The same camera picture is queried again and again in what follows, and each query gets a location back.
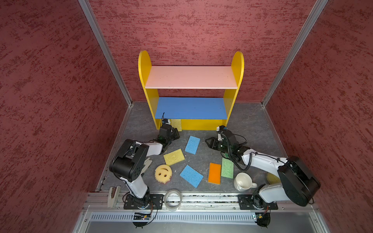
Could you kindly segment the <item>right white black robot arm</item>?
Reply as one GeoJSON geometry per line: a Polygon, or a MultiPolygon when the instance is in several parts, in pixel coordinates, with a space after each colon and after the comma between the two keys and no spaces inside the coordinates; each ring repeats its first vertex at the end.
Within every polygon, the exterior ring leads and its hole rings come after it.
{"type": "Polygon", "coordinates": [[[206,139],[206,144],[219,151],[223,158],[233,162],[240,171],[257,168],[280,179],[279,183],[263,184],[255,189],[249,201],[253,208],[263,210],[270,204],[281,201],[292,201],[301,207],[313,203],[313,197],[321,188],[321,183],[301,158],[275,157],[258,152],[245,143],[239,143],[237,135],[225,126],[220,126],[217,134],[217,137],[206,139]]]}

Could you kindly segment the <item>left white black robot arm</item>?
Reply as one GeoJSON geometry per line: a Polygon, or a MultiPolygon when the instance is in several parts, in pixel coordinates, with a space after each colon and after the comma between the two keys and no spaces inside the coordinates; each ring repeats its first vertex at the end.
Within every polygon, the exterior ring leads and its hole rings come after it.
{"type": "Polygon", "coordinates": [[[147,157],[164,153],[167,146],[179,138],[178,129],[166,123],[161,126],[156,139],[149,142],[127,139],[119,148],[109,170],[126,184],[134,201],[141,205],[150,202],[149,188],[141,176],[147,157]]]}

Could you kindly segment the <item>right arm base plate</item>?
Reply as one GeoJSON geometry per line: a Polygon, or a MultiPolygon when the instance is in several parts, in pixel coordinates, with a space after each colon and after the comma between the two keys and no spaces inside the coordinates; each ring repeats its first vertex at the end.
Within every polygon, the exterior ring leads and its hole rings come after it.
{"type": "Polygon", "coordinates": [[[240,210],[278,210],[276,202],[266,203],[257,195],[237,195],[240,210]]]}

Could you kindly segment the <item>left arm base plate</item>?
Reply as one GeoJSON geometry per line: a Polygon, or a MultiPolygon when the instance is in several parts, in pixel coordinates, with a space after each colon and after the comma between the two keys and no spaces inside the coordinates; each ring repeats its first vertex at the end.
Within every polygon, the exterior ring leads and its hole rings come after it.
{"type": "Polygon", "coordinates": [[[133,195],[127,195],[123,201],[124,210],[161,210],[164,203],[163,194],[149,194],[139,199],[133,195]]]}

